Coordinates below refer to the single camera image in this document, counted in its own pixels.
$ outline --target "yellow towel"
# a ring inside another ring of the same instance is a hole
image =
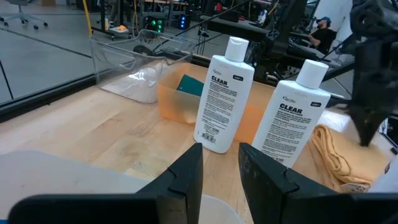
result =
[[[320,153],[329,174],[325,182],[337,192],[344,192],[343,184],[370,185],[389,162],[375,145],[361,147],[325,125],[314,129],[311,143],[310,150]]]

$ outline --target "white plastic bottle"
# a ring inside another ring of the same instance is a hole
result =
[[[243,62],[249,41],[230,37],[225,56],[211,58],[193,138],[207,149],[226,153],[248,100],[254,68]]]
[[[317,125],[330,94],[319,89],[329,66],[306,60],[296,81],[280,81],[252,146],[292,167]]]

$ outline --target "chair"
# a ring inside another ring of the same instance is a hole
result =
[[[25,24],[26,22],[30,22],[30,21],[40,21],[40,22],[43,22],[43,25],[45,27],[48,26],[48,24],[43,19],[39,19],[37,17],[31,16],[31,15],[28,15],[28,14],[24,14],[22,12],[21,6],[26,6],[27,3],[28,3],[27,0],[9,0],[9,3],[13,4],[13,5],[17,5],[18,8],[19,8],[19,12],[6,14],[5,17],[3,17],[4,14],[1,14],[2,17],[0,17],[0,21],[4,22],[4,25],[6,27],[8,27],[8,21],[11,21],[13,19],[20,19],[22,24]],[[33,28],[35,30],[37,30],[39,27],[34,24]]]

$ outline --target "bottle cap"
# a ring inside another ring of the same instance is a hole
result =
[[[307,59],[298,74],[296,82],[302,86],[316,90],[321,85],[328,69],[329,66],[324,63]]]
[[[243,62],[248,45],[248,40],[239,37],[230,37],[225,51],[225,58],[235,62]]]

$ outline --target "orange plastic tub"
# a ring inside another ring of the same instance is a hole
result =
[[[167,119],[193,126],[197,118],[200,97],[177,90],[178,84],[185,74],[204,82],[207,68],[182,63],[178,68],[170,71],[169,75],[158,84],[159,112]],[[235,134],[235,140],[253,142],[274,89],[272,86],[253,82],[241,123]]]

